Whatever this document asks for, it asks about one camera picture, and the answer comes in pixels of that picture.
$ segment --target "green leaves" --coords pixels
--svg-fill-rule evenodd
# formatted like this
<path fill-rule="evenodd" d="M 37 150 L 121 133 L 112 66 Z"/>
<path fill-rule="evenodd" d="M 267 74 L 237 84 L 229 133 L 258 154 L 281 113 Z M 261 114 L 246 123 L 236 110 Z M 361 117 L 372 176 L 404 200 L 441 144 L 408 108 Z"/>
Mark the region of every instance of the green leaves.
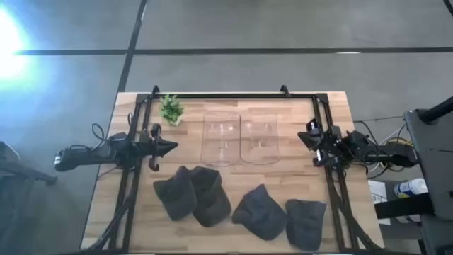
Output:
<path fill-rule="evenodd" d="M 165 95 L 161 99 L 161 116 L 168 123 L 174 123 L 184 113 L 184 107 L 175 96 Z"/>

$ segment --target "white bottle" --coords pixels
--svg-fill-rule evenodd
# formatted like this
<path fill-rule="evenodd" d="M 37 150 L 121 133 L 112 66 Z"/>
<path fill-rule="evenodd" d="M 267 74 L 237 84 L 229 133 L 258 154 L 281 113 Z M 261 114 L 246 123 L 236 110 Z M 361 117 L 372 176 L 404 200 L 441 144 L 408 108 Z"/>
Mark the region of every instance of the white bottle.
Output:
<path fill-rule="evenodd" d="M 395 195 L 399 198 L 408 198 L 410 196 L 427 193 L 425 179 L 417 178 L 412 181 L 406 181 L 395 186 Z M 420 222 L 419 215 L 407 215 L 396 218 L 401 223 Z"/>

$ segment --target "gray concrete floor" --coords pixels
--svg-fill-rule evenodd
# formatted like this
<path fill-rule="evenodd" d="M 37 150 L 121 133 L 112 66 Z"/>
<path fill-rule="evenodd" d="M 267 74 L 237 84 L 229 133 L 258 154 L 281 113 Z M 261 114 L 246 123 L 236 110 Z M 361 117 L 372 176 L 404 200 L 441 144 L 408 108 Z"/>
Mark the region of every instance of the gray concrete floor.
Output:
<path fill-rule="evenodd" d="M 17 28 L 17 33 L 2 39 L 0 50 L 127 49 L 139 0 L 2 4 L 0 22 Z M 452 46 L 453 18 L 440 0 L 149 0 L 137 44 L 137 48 Z M 76 143 L 95 145 L 93 122 L 107 130 L 124 60 L 124 56 L 2 57 L 0 140 L 13 145 L 30 165 L 54 173 L 55 152 Z M 453 94 L 452 66 L 453 53 L 136 56 L 126 91 L 150 91 L 153 85 L 163 91 L 275 91 L 281 84 L 293 91 L 346 91 L 352 116 L 359 120 L 402 115 L 446 99 Z M 403 122 L 380 120 L 369 125 L 381 140 Z M 356 127 L 366 132 L 360 124 Z M 37 183 L 17 239 L 22 248 L 30 246 L 19 250 L 31 254 L 77 250 L 96 174 L 96 166 L 79 167 L 58 173 L 56 186 Z M 419 175 L 419 169 L 407 169 L 381 179 Z M 390 239 L 386 244 L 402 245 Z"/>

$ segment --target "clear plastic container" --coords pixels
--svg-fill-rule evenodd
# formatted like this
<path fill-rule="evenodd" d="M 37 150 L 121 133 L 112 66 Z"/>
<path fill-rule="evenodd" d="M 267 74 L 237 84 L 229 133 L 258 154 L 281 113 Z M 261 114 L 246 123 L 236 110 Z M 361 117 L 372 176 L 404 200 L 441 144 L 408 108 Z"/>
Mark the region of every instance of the clear plastic container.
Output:
<path fill-rule="evenodd" d="M 241 158 L 252 164 L 272 164 L 280 160 L 277 115 L 241 114 Z"/>
<path fill-rule="evenodd" d="M 207 111 L 203 115 L 201 162 L 231 166 L 240 160 L 241 118 L 235 112 Z"/>

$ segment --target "black metal frame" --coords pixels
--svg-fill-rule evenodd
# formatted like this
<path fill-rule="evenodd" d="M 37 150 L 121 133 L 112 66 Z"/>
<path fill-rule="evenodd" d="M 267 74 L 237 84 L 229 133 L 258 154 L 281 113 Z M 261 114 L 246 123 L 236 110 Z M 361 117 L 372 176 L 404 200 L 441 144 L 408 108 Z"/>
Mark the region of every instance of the black metal frame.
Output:
<path fill-rule="evenodd" d="M 327 119 L 327 129 L 330 129 L 333 120 L 331 115 L 331 109 L 328 103 L 328 96 L 325 93 L 290 93 L 285 85 L 283 85 L 280 89 L 280 92 L 275 93 L 160 93 L 160 90 L 157 86 L 154 87 L 151 94 L 137 94 L 136 98 L 136 105 L 134 109 L 133 118 L 130 125 L 130 132 L 129 136 L 131 139 L 134 139 L 137 133 L 137 123 L 138 123 L 138 116 L 142 107 L 142 104 L 146 102 L 146 108 L 144 112 L 144 122 L 141 131 L 148 131 L 148 124 L 151 112 L 151 104 L 152 100 L 156 98 L 161 98 L 162 96 L 170 94 L 170 95 L 177 95 L 179 98 L 186 98 L 186 99 L 215 99 L 215 98 L 266 98 L 266 99 L 309 99 L 313 103 L 314 108 L 314 117 L 318 123 L 321 123 L 321 111 L 319 104 L 323 104 L 323 108 L 325 110 L 326 119 Z M 104 231 L 103 235 L 99 237 L 98 241 L 89 248 L 89 250 L 93 250 L 92 254 L 97 254 L 99 252 L 106 252 L 105 244 L 108 242 L 108 249 L 107 251 L 112 252 L 112 254 L 121 254 L 127 253 L 129 251 L 130 245 L 130 237 L 132 232 L 132 224 L 134 219 L 134 209 L 135 204 L 137 201 L 137 193 L 138 193 L 138 186 L 139 186 L 139 178 L 141 173 L 142 167 L 142 159 L 136 158 L 136 164 L 133 169 L 124 169 L 120 187 L 117 195 L 117 203 L 115 206 L 115 215 L 112 221 L 108 224 L 106 230 Z M 335 231 L 336 243 L 338 244 L 338 250 L 340 252 L 344 251 L 360 251 L 357 242 L 357 227 L 351 227 L 350 221 L 352 217 L 352 210 L 350 207 L 350 200 L 348 195 L 348 190 L 345 182 L 344 175 L 338 175 L 338 182 L 340 186 L 340 193 L 341 197 L 337 194 L 334 180 L 332 177 L 331 169 L 326 166 L 324 169 L 326 173 L 326 184 L 328 188 L 329 199 L 331 201 L 331 208 L 332 208 L 332 217 L 333 217 L 333 226 Z M 127 188 L 127 180 L 130 173 L 133 173 L 132 185 L 130 188 L 129 195 L 125 198 L 126 188 Z M 343 228 L 340 221 L 340 214 L 339 211 L 342 211 L 345 215 L 345 219 L 347 220 L 348 224 L 348 233 L 351 240 L 351 249 L 346 247 L 345 239 L 343 236 Z M 124 215 L 127 214 L 126 223 L 125 223 L 125 231 L 123 234 L 123 240 L 121 248 L 117 248 L 117 238 L 119 234 L 119 223 Z"/>

